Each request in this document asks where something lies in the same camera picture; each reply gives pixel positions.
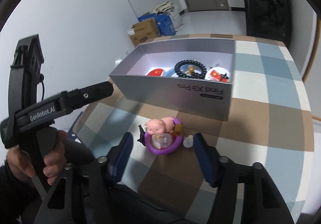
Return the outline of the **left hand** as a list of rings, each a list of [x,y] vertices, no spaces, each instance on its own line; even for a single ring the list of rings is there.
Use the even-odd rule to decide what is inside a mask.
[[[58,174],[66,164],[64,141],[67,139],[67,133],[62,130],[57,131],[56,146],[44,158],[45,167],[43,173],[47,178],[49,185],[52,185]],[[35,169],[28,158],[20,148],[14,147],[8,150],[7,162],[13,175],[23,182],[31,184],[31,179],[36,175]]]

